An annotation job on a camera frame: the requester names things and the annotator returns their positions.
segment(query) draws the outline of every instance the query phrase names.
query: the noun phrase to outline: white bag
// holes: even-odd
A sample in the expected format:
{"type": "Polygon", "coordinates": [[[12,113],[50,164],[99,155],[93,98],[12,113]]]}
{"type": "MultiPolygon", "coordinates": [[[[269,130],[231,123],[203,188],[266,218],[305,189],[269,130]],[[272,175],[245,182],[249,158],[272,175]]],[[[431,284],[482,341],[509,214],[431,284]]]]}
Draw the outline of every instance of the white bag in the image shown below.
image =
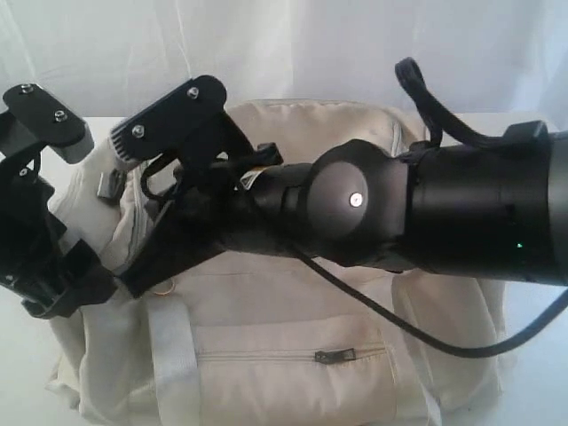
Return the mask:
{"type": "MultiPolygon", "coordinates": [[[[286,162],[313,162],[351,138],[394,155],[425,137],[415,116],[348,102],[260,101],[230,114],[253,145],[277,142],[286,162]]],[[[99,174],[112,167],[102,144],[53,208],[111,269],[151,225],[140,169],[120,207],[97,200],[99,174]]],[[[161,174],[153,189],[171,180],[161,174]]],[[[503,332],[500,282],[318,262],[450,343],[489,344],[503,332]]],[[[119,289],[105,304],[53,319],[63,356],[49,388],[93,422],[136,426],[439,424],[440,408],[498,388],[495,359],[457,359],[405,339],[295,259],[224,253],[163,286],[174,283],[169,296],[133,300],[119,289]],[[314,361],[317,351],[351,350],[353,360],[314,361]]]]}

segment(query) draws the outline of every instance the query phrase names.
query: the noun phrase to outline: white backdrop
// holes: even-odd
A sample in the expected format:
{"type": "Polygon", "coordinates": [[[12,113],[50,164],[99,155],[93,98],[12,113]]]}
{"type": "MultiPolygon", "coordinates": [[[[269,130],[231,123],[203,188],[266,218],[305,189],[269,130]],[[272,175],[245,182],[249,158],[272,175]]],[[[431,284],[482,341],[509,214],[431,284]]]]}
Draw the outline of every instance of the white backdrop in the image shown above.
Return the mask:
{"type": "Polygon", "coordinates": [[[230,102],[410,108],[418,59],[454,111],[538,110],[568,127],[564,0],[0,0],[0,91],[39,82],[83,115],[124,116],[213,74],[230,102]]]}

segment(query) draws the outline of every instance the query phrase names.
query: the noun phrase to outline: zipper pull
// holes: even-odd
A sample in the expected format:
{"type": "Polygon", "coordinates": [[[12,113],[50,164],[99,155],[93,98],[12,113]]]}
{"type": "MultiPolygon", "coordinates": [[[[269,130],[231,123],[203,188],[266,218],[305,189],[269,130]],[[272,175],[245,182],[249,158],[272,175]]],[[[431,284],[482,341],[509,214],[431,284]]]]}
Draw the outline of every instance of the zipper pull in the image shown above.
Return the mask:
{"type": "Polygon", "coordinates": [[[314,361],[320,364],[339,364],[340,362],[353,361],[357,359],[355,349],[345,349],[343,351],[317,351],[314,361]]]}

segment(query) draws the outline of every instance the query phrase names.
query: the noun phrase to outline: black strap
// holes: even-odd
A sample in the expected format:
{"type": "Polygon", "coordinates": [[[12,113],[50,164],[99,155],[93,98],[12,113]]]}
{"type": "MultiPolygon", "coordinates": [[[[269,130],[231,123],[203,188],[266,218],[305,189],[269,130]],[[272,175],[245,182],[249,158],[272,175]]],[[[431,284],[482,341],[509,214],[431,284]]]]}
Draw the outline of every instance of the black strap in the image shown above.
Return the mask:
{"type": "Polygon", "coordinates": [[[501,137],[486,136],[474,131],[443,106],[426,88],[422,72],[414,59],[402,59],[394,70],[398,82],[412,98],[428,127],[432,145],[440,146],[442,130],[464,145],[477,148],[495,147],[496,143],[502,145],[501,137]]]}

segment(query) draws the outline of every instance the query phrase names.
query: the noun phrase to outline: black plastic mount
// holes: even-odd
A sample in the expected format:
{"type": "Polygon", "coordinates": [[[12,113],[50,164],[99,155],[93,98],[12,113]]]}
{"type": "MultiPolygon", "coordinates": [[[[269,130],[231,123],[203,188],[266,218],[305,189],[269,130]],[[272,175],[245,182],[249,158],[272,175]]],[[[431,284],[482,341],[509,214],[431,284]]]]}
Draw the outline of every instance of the black plastic mount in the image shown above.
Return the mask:
{"type": "Polygon", "coordinates": [[[92,149],[86,123],[36,84],[4,94],[0,114],[0,283],[22,296],[37,318],[69,316],[84,304],[107,300],[113,275],[84,242],[62,248],[66,227],[47,208],[53,188],[38,176],[49,146],[66,162],[92,149]],[[28,164],[33,161],[33,169],[28,164]]]}
{"type": "Polygon", "coordinates": [[[145,194],[153,200],[150,209],[156,212],[154,229],[138,253],[115,271],[135,297],[221,253],[212,243],[216,230],[204,225],[211,223],[211,217],[205,216],[214,210],[208,204],[233,190],[235,176],[257,166],[282,164],[275,144],[253,148],[225,112],[225,101],[223,84],[204,75],[177,87],[111,132],[123,161],[138,163],[157,157],[142,176],[145,194]],[[147,180],[174,160],[181,164],[177,183],[164,194],[150,193],[147,180]],[[199,218],[190,220],[189,211],[199,218]]]}

